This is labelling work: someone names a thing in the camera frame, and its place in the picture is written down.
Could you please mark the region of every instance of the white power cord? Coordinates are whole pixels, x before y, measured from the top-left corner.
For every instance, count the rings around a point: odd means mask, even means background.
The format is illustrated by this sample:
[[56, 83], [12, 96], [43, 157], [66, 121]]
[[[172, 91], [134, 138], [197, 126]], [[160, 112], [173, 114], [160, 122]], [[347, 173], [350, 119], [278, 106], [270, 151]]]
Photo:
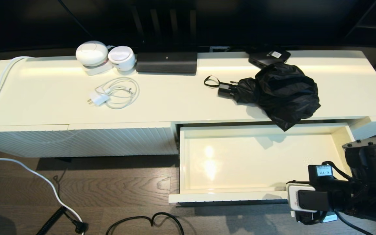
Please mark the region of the white power cord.
[[[11, 67], [12, 67], [15, 63], [17, 63], [18, 61], [20, 61], [20, 60], [22, 60], [22, 59], [24, 59], [24, 58], [31, 58], [31, 57], [29, 57], [29, 56], [19, 56], [19, 57], [13, 58], [13, 59], [11, 59], [11, 61], [8, 63], [8, 65], [5, 67], [4, 71], [1, 73], [1, 76], [0, 76], [0, 91], [1, 91], [1, 89], [2, 89], [2, 85], [3, 85], [4, 82], [5, 82], [5, 79], [4, 79], [4, 78], [6, 78], [6, 76], [4, 76], [4, 75], [5, 75], [6, 73], [9, 72], [9, 70], [11, 69]], [[82, 222], [82, 219], [81, 219], [81, 217], [79, 216], [79, 214], [78, 214], [75, 210], [73, 210], [72, 208], [70, 208], [68, 205], [66, 205], [64, 202], [62, 202], [62, 200], [59, 198], [59, 196], [58, 196], [58, 194], [57, 194], [57, 191], [56, 191], [55, 186], [54, 186], [53, 183], [52, 183], [50, 180], [48, 180], [46, 177], [44, 177], [43, 175], [39, 174], [39, 173], [36, 172], [36, 171], [33, 171], [33, 170], [30, 169], [28, 166], [24, 165], [22, 162], [17, 161], [17, 160], [15, 160], [15, 159], [0, 158], [0, 161], [15, 162], [15, 163], [21, 165], [22, 167], [24, 167], [27, 171], [29, 171], [29, 172], [35, 174], [36, 176], [42, 178], [43, 180], [45, 180], [45, 181], [46, 181], [46, 182], [52, 187], [53, 192], [54, 192], [54, 194], [55, 194], [56, 199], [58, 200], [58, 202], [59, 202], [62, 206], [66, 207], [70, 212], [72, 212], [72, 213], [76, 216], [76, 218], [77, 218], [80, 222]]]
[[[123, 83], [131, 83], [133, 84], [133, 88], [120, 85]], [[139, 93], [139, 84], [134, 79], [123, 76], [111, 79], [96, 87], [94, 91], [89, 94], [90, 99], [88, 103], [97, 106], [105, 103], [109, 108], [122, 109], [136, 101], [139, 97]]]

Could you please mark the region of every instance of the ribbed cabinet door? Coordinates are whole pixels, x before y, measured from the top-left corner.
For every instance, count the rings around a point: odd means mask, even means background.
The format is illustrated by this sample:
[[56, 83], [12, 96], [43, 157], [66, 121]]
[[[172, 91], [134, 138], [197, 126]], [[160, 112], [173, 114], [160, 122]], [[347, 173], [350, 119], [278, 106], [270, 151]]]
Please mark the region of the ribbed cabinet door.
[[22, 157], [177, 154], [171, 127], [0, 132], [0, 151]]

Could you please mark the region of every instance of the label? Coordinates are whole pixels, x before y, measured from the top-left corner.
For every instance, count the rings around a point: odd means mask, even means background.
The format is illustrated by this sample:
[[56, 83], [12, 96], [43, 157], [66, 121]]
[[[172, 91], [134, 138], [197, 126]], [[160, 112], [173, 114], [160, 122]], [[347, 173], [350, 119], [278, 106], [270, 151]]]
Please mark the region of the label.
[[279, 52], [272, 52], [271, 55], [272, 55], [273, 57], [275, 57], [275, 58], [279, 58], [282, 54], [279, 53]]
[[330, 165], [318, 165], [316, 166], [317, 176], [331, 176], [332, 167]]

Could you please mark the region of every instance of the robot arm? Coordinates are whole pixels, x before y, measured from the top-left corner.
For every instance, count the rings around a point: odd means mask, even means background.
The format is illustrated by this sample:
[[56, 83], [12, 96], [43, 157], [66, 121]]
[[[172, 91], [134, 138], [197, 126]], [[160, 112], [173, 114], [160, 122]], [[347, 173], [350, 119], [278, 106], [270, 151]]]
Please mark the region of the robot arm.
[[[339, 212], [376, 221], [376, 137], [342, 147], [352, 176], [342, 172], [333, 162], [309, 165], [309, 181], [287, 183], [291, 215], [305, 225], [339, 218], [354, 229], [370, 234], [346, 222]], [[336, 179], [333, 170], [346, 180]]]

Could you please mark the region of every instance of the wooden floor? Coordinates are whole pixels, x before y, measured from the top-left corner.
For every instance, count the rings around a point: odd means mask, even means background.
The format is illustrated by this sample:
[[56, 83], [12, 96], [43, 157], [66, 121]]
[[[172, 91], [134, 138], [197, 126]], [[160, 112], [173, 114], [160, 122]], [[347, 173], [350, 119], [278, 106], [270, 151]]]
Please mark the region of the wooden floor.
[[[179, 216], [187, 235], [303, 235], [359, 234], [340, 221], [304, 226], [290, 216], [287, 204], [179, 207], [168, 204], [169, 193], [178, 192], [177, 156], [131, 156], [57, 159], [20, 159], [32, 169], [60, 181], [60, 197], [89, 223], [87, 235], [102, 235], [114, 222], [156, 212]], [[49, 185], [11, 162], [0, 162], [0, 235], [36, 234], [59, 204]], [[376, 223], [344, 216], [351, 223], [376, 234]], [[172, 220], [158, 217], [161, 225], [132, 220], [113, 234], [179, 234]], [[66, 217], [48, 234], [74, 234]]]

